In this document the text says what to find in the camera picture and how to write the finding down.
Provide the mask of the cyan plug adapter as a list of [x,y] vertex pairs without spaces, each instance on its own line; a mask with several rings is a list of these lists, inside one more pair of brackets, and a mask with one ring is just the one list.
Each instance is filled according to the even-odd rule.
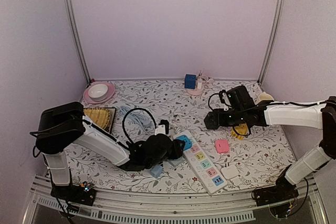
[[180,145],[183,145],[183,151],[189,150],[193,145],[192,141],[186,135],[178,136],[176,139],[180,141]]

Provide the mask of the white long power strip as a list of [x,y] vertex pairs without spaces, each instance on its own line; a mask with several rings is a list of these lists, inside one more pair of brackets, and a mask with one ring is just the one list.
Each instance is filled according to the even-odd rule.
[[228,182],[194,136],[185,130],[175,134],[173,138],[186,140],[187,150],[183,152],[184,158],[208,194],[219,195],[223,193]]

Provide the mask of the yellow cube socket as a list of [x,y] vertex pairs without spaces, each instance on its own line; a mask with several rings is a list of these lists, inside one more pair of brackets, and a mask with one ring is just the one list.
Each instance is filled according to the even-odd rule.
[[243,140],[245,137],[250,135],[250,130],[247,124],[240,124],[238,126],[234,126],[231,131],[231,136],[238,139]]

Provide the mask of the light blue power strip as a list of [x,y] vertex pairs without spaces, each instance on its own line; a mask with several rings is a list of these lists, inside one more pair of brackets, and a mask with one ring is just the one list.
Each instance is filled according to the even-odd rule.
[[168,159],[167,162],[173,167],[178,167],[182,163],[182,157],[177,159]]

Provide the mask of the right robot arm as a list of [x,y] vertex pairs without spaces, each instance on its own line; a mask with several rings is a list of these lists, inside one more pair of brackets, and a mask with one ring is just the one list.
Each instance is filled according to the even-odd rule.
[[230,127],[233,130],[245,124],[254,126],[281,126],[316,131],[320,142],[289,165],[277,178],[271,196],[276,201],[291,194],[292,187],[308,175],[319,171],[335,159],[335,97],[316,102],[261,100],[256,103],[245,86],[237,86],[217,93],[227,108],[211,108],[204,123],[208,130]]

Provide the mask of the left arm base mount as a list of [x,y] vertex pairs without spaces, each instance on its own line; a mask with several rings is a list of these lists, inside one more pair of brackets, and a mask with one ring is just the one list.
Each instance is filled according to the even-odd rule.
[[53,182],[51,185],[51,196],[64,200],[65,202],[93,206],[96,199],[97,191],[89,185],[81,186],[70,183],[67,186],[57,186]]

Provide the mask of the light blue charger plug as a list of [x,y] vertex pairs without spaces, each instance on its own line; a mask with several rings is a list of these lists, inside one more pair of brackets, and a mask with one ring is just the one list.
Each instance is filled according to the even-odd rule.
[[163,172],[163,167],[161,165],[156,165],[150,170],[150,175],[154,178],[158,178]]

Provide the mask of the pink plug adapter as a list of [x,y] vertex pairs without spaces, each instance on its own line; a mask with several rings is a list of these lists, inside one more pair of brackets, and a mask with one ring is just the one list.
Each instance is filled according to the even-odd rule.
[[215,148],[217,153],[225,154],[230,151],[229,143],[226,139],[218,139],[215,141]]

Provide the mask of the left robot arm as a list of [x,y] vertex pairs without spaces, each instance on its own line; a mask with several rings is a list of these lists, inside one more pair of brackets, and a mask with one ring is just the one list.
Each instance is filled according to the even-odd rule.
[[81,103],[72,102],[45,110],[38,130],[30,132],[30,135],[35,138],[34,148],[46,160],[58,192],[67,200],[73,200],[78,195],[78,188],[72,184],[64,152],[69,145],[90,149],[121,170],[139,172],[167,159],[182,157],[184,141],[172,140],[168,133],[169,123],[162,120],[155,125],[154,134],[145,141],[134,142],[129,138],[122,143],[85,115]]

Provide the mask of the white plug adapter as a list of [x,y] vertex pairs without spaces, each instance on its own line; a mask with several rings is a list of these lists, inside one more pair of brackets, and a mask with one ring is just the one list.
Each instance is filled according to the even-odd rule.
[[237,167],[235,165],[230,165],[229,163],[226,163],[220,171],[226,180],[236,178],[239,175]]

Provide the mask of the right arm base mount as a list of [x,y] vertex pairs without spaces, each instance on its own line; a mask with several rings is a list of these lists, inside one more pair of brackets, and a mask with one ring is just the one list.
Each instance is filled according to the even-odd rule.
[[296,185],[292,185],[284,177],[278,178],[274,186],[256,188],[251,193],[257,206],[275,204],[298,196]]

